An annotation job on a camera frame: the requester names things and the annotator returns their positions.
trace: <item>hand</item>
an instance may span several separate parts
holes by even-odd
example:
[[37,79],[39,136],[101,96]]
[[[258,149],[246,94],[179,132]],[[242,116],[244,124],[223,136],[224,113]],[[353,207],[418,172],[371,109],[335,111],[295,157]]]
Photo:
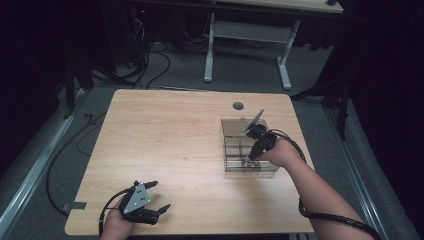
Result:
[[104,231],[102,236],[100,236],[100,239],[124,240],[130,236],[135,223],[125,220],[120,210],[118,210],[121,200],[116,203],[113,209],[109,210],[105,221]]
[[277,138],[274,148],[259,156],[261,161],[269,161],[278,167],[285,168],[293,161],[302,161],[296,148],[287,140]]

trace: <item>background desk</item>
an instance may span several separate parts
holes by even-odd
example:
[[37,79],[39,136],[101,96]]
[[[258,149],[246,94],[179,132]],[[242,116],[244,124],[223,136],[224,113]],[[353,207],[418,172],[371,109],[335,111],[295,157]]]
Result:
[[[233,108],[242,102],[241,111]],[[226,173],[221,119],[252,118],[265,108],[268,126],[285,131],[312,165],[290,98],[282,94],[135,91],[115,93],[76,202],[70,235],[98,234],[105,203],[134,180],[158,181],[149,209],[171,203],[155,226],[135,235],[312,232],[297,210],[287,174]]]

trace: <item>gray carpet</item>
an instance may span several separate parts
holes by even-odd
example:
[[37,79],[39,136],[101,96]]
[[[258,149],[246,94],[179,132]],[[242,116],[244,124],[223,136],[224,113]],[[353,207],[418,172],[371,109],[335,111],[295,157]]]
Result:
[[[270,50],[268,52],[272,53],[274,52],[273,49],[278,47],[272,46],[268,48]],[[164,48],[164,45],[159,44],[154,48],[160,50]],[[253,51],[252,48],[239,47],[231,54],[217,53],[214,79],[211,83],[204,83],[202,79],[205,50],[190,48],[178,50],[168,47],[163,54],[169,57],[170,68],[152,83],[151,88],[166,86],[212,91],[293,95],[314,85],[326,58],[331,52],[331,50],[311,51],[308,48],[294,48],[287,62],[293,89],[287,92],[282,88],[275,59],[270,58],[269,53],[258,55],[257,53],[251,54],[251,51]],[[166,66],[167,60],[163,56],[151,53],[149,68],[143,76],[141,84],[145,86]],[[127,71],[125,67],[119,68],[121,74]],[[119,88],[128,88],[128,86],[98,81],[81,108],[75,113],[71,127],[55,150],[58,153],[63,149],[58,155],[50,175],[50,191],[58,206],[62,207],[74,200],[89,161],[87,155],[93,149],[101,129],[102,118],[87,126],[89,119],[87,115],[92,115],[94,119],[107,111],[113,92]],[[23,181],[37,156],[60,124],[64,112],[63,106],[62,102],[55,115],[38,132],[33,141],[15,161],[14,166],[3,177],[0,184],[2,192],[0,210],[2,213],[15,194],[20,182]],[[323,110],[315,98],[294,102],[294,107],[317,172],[365,218],[358,193],[350,178],[345,153],[340,147],[337,135],[334,134],[327,110]],[[384,224],[387,239],[419,239],[413,226],[403,213],[396,194],[379,168],[356,118],[354,108],[350,106],[349,111],[346,125],[346,143]],[[80,129],[85,127],[87,128],[83,132],[76,135]],[[64,232],[65,223],[66,217],[56,212],[48,202],[44,176],[10,232],[9,239],[97,239],[95,236],[67,236]]]

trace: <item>human arm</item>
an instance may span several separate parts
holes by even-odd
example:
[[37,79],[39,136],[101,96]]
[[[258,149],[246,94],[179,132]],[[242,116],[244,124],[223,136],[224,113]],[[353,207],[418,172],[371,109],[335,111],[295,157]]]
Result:
[[[308,212],[339,215],[363,223],[349,203],[302,160],[287,140],[277,141],[260,160],[287,170]],[[368,233],[347,224],[320,219],[310,219],[310,222],[319,239],[373,239]]]
[[130,236],[135,223],[124,219],[118,210],[120,202],[109,210],[100,240],[124,240]]

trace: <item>light wood tabletop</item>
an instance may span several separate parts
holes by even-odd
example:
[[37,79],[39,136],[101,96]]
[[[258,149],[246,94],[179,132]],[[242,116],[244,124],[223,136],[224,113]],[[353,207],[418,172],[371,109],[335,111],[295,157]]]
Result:
[[300,11],[342,13],[340,3],[334,6],[327,4],[327,0],[216,0],[217,2],[258,5],[264,7],[276,7]]
[[97,235],[106,202],[135,180],[159,182],[147,190],[147,209],[171,207],[156,225],[136,224],[134,235],[313,232],[284,169],[225,171],[221,120],[251,119],[261,108],[261,119],[295,140],[313,167],[287,95],[116,91],[75,199],[86,207],[71,211],[66,233]]

